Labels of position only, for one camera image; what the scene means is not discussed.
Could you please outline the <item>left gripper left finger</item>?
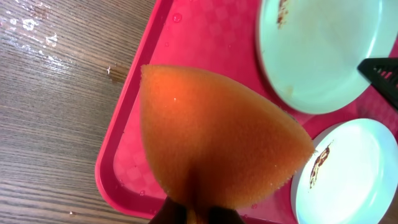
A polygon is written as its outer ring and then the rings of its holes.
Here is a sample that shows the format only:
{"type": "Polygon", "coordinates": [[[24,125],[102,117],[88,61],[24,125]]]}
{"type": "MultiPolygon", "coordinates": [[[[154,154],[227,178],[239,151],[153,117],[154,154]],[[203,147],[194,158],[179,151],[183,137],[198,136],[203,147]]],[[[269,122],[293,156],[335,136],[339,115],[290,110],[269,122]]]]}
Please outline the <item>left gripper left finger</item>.
{"type": "Polygon", "coordinates": [[[186,208],[174,202],[170,197],[167,197],[162,208],[148,224],[186,224],[186,222],[186,208]]]}

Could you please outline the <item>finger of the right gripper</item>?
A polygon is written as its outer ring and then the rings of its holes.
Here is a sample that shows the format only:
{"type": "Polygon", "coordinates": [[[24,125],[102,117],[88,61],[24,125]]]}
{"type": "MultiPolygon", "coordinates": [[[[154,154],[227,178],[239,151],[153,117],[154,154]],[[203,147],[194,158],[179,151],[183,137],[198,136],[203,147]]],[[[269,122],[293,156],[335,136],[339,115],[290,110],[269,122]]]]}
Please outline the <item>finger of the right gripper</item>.
{"type": "Polygon", "coordinates": [[[397,109],[397,57],[366,58],[357,70],[397,109]]]}

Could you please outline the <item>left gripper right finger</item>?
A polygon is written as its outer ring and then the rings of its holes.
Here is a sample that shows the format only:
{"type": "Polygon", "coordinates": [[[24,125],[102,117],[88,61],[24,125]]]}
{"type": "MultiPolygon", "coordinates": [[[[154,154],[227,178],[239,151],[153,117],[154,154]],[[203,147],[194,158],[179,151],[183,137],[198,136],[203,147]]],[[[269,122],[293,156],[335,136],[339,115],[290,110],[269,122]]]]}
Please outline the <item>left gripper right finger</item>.
{"type": "Polygon", "coordinates": [[[208,214],[209,224],[245,224],[236,210],[213,207],[208,214]]]}

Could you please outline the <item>orange sponge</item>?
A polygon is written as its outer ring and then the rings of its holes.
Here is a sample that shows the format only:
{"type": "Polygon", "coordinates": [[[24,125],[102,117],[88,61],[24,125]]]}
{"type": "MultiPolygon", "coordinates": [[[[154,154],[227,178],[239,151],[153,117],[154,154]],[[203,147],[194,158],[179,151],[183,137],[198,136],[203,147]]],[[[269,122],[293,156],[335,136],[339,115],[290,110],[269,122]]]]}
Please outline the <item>orange sponge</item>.
{"type": "Polygon", "coordinates": [[[171,65],[141,71],[146,158],[177,203],[245,207],[284,185],[314,153],[296,120],[226,76],[171,65]]]}

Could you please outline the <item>light blue plate top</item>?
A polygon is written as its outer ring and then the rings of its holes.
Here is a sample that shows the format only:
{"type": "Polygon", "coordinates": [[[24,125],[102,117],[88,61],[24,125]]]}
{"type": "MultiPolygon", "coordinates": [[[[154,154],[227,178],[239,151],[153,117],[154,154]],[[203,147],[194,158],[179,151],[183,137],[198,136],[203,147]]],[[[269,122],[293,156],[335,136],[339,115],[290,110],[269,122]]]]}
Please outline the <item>light blue plate top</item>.
{"type": "Polygon", "coordinates": [[[397,0],[265,0],[257,49],[271,87],[291,108],[336,111],[369,86],[366,58],[387,57],[397,38],[397,0]]]}

